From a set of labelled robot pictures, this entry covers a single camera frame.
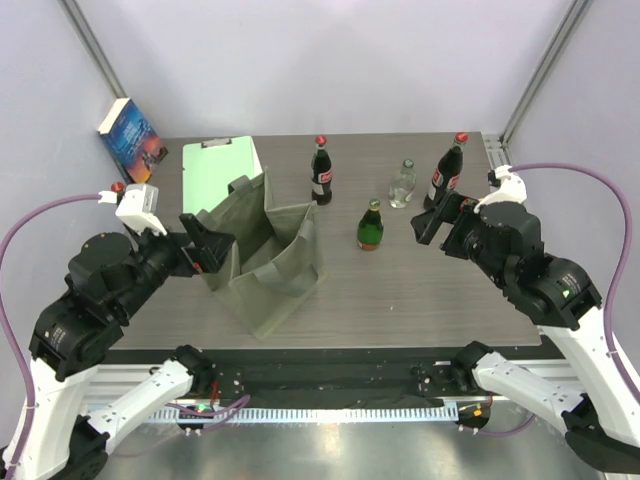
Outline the clear glass bottle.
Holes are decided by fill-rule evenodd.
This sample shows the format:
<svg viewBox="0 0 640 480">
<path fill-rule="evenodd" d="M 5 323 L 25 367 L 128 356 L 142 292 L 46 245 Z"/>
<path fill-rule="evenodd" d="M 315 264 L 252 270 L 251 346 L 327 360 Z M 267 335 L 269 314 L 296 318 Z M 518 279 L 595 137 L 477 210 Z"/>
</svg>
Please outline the clear glass bottle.
<svg viewBox="0 0 640 480">
<path fill-rule="evenodd" d="M 405 159 L 401 169 L 390 184 L 389 204 L 392 208 L 405 208 L 411 201 L 415 189 L 417 175 L 414 161 Z"/>
</svg>

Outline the tall cola bottle red cap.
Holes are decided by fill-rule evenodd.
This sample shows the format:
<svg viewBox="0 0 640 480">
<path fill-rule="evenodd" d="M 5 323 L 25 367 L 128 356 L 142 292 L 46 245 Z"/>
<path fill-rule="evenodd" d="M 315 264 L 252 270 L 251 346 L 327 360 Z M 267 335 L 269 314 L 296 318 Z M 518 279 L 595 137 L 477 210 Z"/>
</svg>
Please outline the tall cola bottle red cap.
<svg viewBox="0 0 640 480">
<path fill-rule="evenodd" d="M 466 132 L 458 132 L 450 148 L 439 160 L 423 200 L 426 211 L 433 208 L 447 191 L 457 185 L 463 169 L 463 151 L 468 137 Z"/>
</svg>

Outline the green glass bottle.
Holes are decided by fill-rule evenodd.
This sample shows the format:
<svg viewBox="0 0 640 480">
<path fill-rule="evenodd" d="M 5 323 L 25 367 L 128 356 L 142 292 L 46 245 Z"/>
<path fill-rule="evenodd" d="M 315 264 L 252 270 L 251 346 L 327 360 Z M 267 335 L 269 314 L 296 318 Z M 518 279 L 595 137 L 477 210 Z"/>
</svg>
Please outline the green glass bottle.
<svg viewBox="0 0 640 480">
<path fill-rule="evenodd" d="M 358 223 L 357 243 L 364 251 L 377 249 L 382 241 L 384 226 L 380 206 L 379 199 L 371 199 L 367 211 Z"/>
</svg>

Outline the olive green canvas bag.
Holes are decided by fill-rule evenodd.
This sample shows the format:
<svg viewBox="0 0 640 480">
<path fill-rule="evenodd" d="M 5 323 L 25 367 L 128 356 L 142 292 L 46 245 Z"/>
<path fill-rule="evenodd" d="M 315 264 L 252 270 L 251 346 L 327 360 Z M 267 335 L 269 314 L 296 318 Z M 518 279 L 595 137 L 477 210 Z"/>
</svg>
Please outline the olive green canvas bag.
<svg viewBox="0 0 640 480">
<path fill-rule="evenodd" d="M 221 270 L 203 280 L 259 340 L 326 278 L 316 213 L 314 201 L 276 207 L 269 172 L 263 171 L 234 180 L 224 200 L 196 214 L 205 227 L 235 237 Z"/>
</svg>

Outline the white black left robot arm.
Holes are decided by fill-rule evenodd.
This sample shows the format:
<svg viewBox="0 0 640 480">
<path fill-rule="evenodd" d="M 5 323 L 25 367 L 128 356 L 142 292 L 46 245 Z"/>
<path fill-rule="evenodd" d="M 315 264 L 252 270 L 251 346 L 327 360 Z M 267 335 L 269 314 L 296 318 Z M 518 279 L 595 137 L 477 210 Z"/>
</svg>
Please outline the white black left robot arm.
<svg viewBox="0 0 640 480">
<path fill-rule="evenodd" d="M 29 345 L 30 393 L 10 444 L 5 479 L 93 479 L 116 447 L 154 411 L 184 394 L 200 399 L 211 361 L 177 347 L 159 370 L 104 410 L 83 415 L 87 387 L 133 315 L 170 277 L 214 274 L 233 235 L 183 214 L 184 232 L 103 233 L 69 262 L 66 292 L 43 310 Z"/>
</svg>

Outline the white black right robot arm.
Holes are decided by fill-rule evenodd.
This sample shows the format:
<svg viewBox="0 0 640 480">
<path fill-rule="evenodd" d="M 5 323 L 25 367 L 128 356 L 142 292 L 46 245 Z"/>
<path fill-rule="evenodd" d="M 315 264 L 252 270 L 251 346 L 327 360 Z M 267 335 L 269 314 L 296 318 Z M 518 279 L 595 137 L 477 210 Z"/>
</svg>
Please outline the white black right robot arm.
<svg viewBox="0 0 640 480">
<path fill-rule="evenodd" d="M 639 407 L 607 346 L 602 297 L 580 265 L 545 252 L 540 220 L 517 202 L 483 205 L 451 191 L 410 224 L 422 245 L 450 225 L 441 250 L 473 262 L 558 348 L 581 384 L 555 384 L 474 341 L 455 357 L 455 389 L 509 398 L 558 430 L 596 470 L 638 473 Z"/>
</svg>

